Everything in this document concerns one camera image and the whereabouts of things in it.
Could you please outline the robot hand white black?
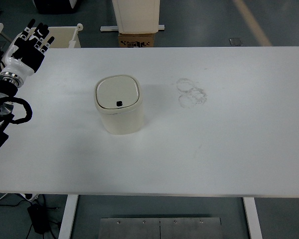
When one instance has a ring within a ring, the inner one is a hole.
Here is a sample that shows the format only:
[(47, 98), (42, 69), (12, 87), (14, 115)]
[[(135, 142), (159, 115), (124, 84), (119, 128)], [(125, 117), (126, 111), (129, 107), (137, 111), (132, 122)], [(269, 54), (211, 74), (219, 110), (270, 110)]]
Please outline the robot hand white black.
[(2, 74), (9, 72), (18, 77), (22, 74), (30, 76), (41, 66), (54, 36), (48, 37), (49, 29), (46, 24), (39, 23), (32, 30), (34, 24), (35, 19), (32, 19), (7, 50)]

